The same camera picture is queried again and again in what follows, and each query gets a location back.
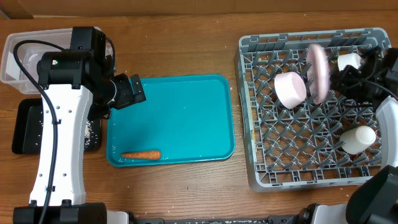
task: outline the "carrot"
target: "carrot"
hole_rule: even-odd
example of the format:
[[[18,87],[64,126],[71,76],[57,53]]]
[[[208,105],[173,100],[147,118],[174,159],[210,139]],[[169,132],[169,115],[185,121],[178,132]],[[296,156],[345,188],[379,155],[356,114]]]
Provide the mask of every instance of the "carrot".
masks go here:
[[[160,159],[162,154],[158,150],[144,152],[126,152],[121,156],[126,159]]]

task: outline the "wooden table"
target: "wooden table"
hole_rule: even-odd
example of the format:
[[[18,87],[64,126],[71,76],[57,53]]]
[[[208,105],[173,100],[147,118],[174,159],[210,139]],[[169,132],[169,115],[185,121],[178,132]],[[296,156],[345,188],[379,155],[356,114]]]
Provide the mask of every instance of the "wooden table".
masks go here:
[[[141,77],[222,74],[232,87],[236,150],[230,159],[120,169],[106,160],[103,138],[99,151],[85,154],[87,202],[104,202],[108,209],[130,210],[139,218],[266,217],[298,213],[313,202],[345,203],[356,187],[267,194],[249,188],[233,62],[239,38],[249,34],[382,27],[392,45],[397,46],[397,22],[397,11],[11,20],[0,21],[0,43],[15,32],[98,26],[115,44],[120,72]],[[13,208],[28,204],[39,156],[11,152],[18,104],[33,96],[0,84],[0,97],[0,223],[11,223]]]

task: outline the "pink cup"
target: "pink cup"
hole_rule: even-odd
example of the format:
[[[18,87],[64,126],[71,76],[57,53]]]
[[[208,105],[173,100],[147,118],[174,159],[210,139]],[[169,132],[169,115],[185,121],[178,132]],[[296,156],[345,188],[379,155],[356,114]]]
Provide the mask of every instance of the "pink cup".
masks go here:
[[[304,81],[295,72],[278,74],[274,85],[279,101],[288,109],[301,104],[307,96]]]

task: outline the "teal tray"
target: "teal tray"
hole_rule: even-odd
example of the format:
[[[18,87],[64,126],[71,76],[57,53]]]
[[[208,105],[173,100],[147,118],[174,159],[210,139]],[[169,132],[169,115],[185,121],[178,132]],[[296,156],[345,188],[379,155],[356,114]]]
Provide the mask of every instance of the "teal tray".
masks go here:
[[[147,100],[112,110],[106,157],[118,167],[228,159],[235,150],[231,97],[221,75],[143,78]],[[159,150],[159,160],[124,152]]]

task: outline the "pink plate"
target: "pink plate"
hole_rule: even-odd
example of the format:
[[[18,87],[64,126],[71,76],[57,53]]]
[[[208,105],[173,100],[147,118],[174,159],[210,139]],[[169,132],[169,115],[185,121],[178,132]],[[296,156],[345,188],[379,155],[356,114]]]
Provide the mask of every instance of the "pink plate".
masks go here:
[[[315,104],[320,104],[326,100],[330,88],[328,59],[323,47],[318,44],[310,44],[307,63],[311,64],[307,72],[307,78],[313,78],[313,83],[310,85],[310,93],[311,95],[314,93],[318,94],[314,102]]]

